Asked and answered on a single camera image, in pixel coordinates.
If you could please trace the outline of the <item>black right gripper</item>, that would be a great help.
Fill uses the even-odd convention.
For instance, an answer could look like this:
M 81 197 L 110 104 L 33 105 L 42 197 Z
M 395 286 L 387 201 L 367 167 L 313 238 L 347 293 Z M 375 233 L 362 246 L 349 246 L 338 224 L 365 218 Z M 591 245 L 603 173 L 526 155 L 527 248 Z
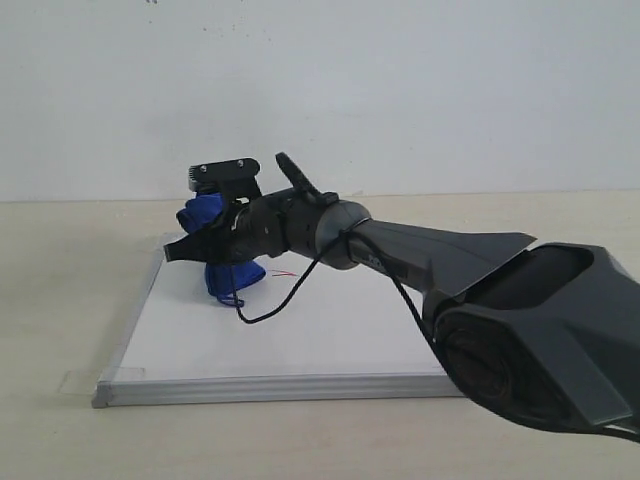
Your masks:
M 217 197 L 219 212 L 203 227 L 163 246 L 167 262 L 193 261 L 231 265 L 258 256 L 255 205 Z

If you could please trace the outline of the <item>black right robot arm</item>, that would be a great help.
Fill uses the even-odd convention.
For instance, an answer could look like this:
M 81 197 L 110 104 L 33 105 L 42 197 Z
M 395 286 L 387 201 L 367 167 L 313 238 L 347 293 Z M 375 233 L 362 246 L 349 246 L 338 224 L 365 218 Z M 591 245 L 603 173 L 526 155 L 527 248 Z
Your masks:
M 227 204 L 164 249 L 226 267 L 286 252 L 420 293 L 410 312 L 445 373 L 501 418 L 638 440 L 639 283 L 606 248 L 383 222 L 334 193 L 288 189 Z

